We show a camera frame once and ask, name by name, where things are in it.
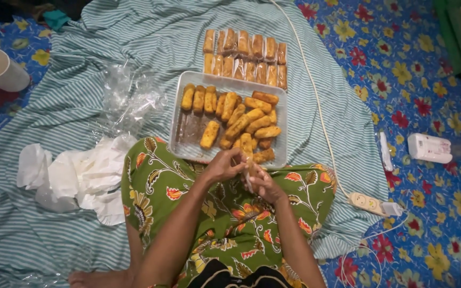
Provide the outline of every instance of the hand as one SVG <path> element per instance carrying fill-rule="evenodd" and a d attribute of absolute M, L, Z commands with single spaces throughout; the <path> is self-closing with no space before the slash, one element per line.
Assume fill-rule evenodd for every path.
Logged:
<path fill-rule="evenodd" d="M 246 169 L 248 169 L 247 157 L 240 148 L 236 147 L 218 152 L 202 174 L 209 182 L 216 183 L 229 180 Z"/>
<path fill-rule="evenodd" d="M 256 170 L 257 176 L 250 177 L 250 182 L 258 186 L 258 190 L 255 192 L 261 198 L 273 205 L 281 200 L 287 199 L 286 193 L 275 183 L 275 181 L 273 181 L 272 177 L 266 173 L 265 170 L 262 170 L 256 163 L 253 164 L 253 169 Z"/>

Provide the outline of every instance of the power strip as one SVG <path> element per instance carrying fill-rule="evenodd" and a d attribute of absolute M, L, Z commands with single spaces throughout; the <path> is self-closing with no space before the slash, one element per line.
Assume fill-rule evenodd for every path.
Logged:
<path fill-rule="evenodd" d="M 376 198 L 364 195 L 362 193 L 358 193 L 358 192 L 351 193 L 348 198 L 348 203 L 351 204 L 352 206 L 366 210 L 371 213 L 375 213 L 382 217 L 389 216 L 381 208 L 381 204 L 383 203 L 382 201 Z"/>

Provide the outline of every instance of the striped cloth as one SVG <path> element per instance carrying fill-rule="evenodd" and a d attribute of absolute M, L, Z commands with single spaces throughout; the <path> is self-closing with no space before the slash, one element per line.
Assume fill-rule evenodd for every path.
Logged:
<path fill-rule="evenodd" d="M 387 200 L 369 109 L 299 10 L 289 1 L 278 3 L 302 41 L 342 185 L 348 192 Z M 284 15 L 272 4 L 94 0 L 83 10 L 82 19 L 53 35 L 51 68 L 29 105 L 0 132 L 0 287 L 21 285 L 19 279 L 27 276 L 31 283 L 59 278 L 58 286 L 67 286 L 65 278 L 72 269 L 124 269 L 129 265 L 124 225 L 102 226 L 93 211 L 48 212 L 35 203 L 34 191 L 15 185 L 19 153 L 28 144 L 39 142 L 54 155 L 94 146 L 91 135 L 101 110 L 104 61 L 122 63 L 130 58 L 156 71 L 173 103 L 178 76 L 186 70 L 201 70 L 206 29 L 233 27 L 274 36 L 288 43 L 288 163 L 331 165 L 300 50 Z M 168 106 L 152 115 L 142 132 L 168 139 L 171 114 Z M 379 218 L 344 201 L 338 190 L 325 228 L 358 242 Z M 349 245 L 340 236 L 321 233 L 314 249 L 317 258 L 333 258 Z"/>

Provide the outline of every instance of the foot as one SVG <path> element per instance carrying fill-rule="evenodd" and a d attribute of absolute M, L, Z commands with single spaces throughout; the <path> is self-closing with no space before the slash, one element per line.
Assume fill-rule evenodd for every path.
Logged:
<path fill-rule="evenodd" d="M 131 287 L 133 278 L 129 270 L 108 272 L 76 271 L 69 275 L 71 288 L 126 288 Z"/>

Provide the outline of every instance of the food tray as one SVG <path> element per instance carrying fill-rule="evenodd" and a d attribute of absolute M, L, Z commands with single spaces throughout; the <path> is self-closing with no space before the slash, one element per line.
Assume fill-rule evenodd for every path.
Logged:
<path fill-rule="evenodd" d="M 223 136 L 226 126 L 215 115 L 194 115 L 193 111 L 184 111 L 181 109 L 182 92 L 184 86 L 192 83 L 193 85 L 202 85 L 204 87 L 215 86 L 217 95 L 222 92 L 236 92 L 243 97 L 251 97 L 253 91 L 265 92 L 279 97 L 277 109 L 277 126 L 282 129 L 272 143 L 275 152 L 275 160 L 262 163 L 261 166 L 276 169 L 282 168 L 287 162 L 287 95 L 286 92 L 278 87 L 263 85 L 255 82 L 247 82 L 233 78 L 215 76 L 194 71 L 186 71 L 179 77 L 177 83 L 177 93 L 175 97 L 174 113 L 172 124 L 170 126 L 169 149 L 175 156 L 193 160 L 197 162 L 209 162 L 221 149 L 219 142 Z M 215 120 L 220 123 L 218 138 L 214 141 L 210 150 L 202 149 L 200 139 L 204 129 L 209 121 Z"/>

